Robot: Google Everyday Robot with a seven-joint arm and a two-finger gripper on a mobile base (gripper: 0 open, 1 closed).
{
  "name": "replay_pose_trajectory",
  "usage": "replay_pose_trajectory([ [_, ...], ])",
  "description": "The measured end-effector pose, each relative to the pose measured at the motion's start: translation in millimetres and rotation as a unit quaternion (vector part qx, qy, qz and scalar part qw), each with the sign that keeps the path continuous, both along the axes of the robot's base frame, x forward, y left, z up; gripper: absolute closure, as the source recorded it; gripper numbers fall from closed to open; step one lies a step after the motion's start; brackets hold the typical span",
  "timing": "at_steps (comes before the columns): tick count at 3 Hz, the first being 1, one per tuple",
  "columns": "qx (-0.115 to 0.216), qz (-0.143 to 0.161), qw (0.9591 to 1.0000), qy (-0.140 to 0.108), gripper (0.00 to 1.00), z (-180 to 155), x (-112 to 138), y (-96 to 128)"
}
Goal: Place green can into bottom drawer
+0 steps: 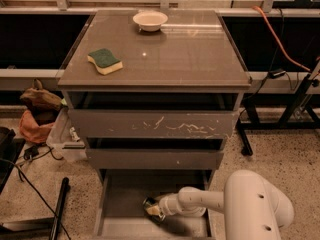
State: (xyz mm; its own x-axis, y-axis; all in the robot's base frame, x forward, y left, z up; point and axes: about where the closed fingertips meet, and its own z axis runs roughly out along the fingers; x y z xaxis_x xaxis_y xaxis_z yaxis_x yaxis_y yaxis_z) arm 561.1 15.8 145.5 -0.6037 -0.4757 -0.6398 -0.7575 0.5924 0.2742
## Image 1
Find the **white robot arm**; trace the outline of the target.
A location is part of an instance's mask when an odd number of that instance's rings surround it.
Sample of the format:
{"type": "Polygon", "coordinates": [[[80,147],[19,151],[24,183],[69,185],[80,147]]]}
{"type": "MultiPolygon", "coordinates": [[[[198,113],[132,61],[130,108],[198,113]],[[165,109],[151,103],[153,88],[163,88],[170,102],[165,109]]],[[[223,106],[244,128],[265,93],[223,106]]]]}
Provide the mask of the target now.
{"type": "Polygon", "coordinates": [[[227,240],[281,240],[280,230],[294,220],[291,200],[261,175],[233,172],[224,190],[183,187],[177,193],[147,198],[146,213],[162,222],[168,216],[200,217],[208,210],[224,215],[227,240]]]}

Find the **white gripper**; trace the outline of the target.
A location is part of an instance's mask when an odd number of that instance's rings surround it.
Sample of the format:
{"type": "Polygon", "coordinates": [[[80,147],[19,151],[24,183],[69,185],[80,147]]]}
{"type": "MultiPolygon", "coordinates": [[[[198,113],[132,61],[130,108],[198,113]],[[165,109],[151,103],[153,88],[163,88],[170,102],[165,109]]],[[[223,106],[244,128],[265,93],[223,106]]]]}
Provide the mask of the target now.
{"type": "Polygon", "coordinates": [[[147,213],[151,216],[161,217],[162,213],[166,216],[172,216],[181,212],[181,206],[178,202],[177,194],[164,194],[157,196],[154,199],[158,201],[159,206],[154,205],[146,209],[147,213]]]}

